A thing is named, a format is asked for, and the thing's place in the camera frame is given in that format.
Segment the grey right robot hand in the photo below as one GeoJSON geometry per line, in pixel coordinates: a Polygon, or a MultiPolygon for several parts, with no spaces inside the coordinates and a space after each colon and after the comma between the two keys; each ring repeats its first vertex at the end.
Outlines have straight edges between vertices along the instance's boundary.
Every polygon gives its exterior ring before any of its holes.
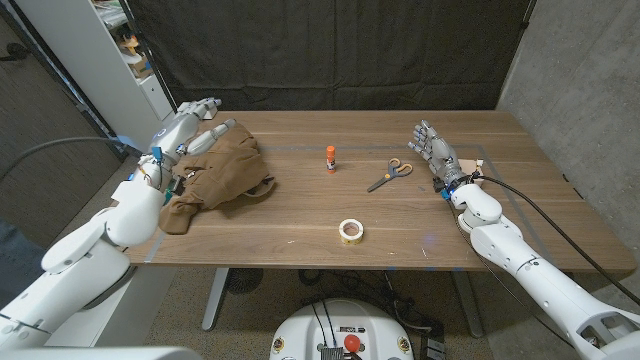
{"type": "Polygon", "coordinates": [[[451,194],[467,182],[468,175],[462,171],[455,150],[426,120],[415,126],[413,135],[414,141],[409,142],[408,147],[428,162],[435,176],[436,192],[445,190],[451,194]]]}

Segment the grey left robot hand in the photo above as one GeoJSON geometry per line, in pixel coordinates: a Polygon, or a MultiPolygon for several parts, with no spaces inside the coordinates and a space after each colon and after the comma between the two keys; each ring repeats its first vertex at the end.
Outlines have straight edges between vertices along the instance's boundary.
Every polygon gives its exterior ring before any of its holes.
{"type": "Polygon", "coordinates": [[[154,135],[150,153],[143,155],[138,164],[143,165],[152,159],[162,158],[162,161],[168,161],[168,168],[171,169],[182,156],[207,152],[220,137],[236,125],[235,119],[228,119],[214,129],[195,137],[199,123],[207,114],[215,115],[220,104],[221,100],[215,98],[183,102],[172,122],[154,135]]]}

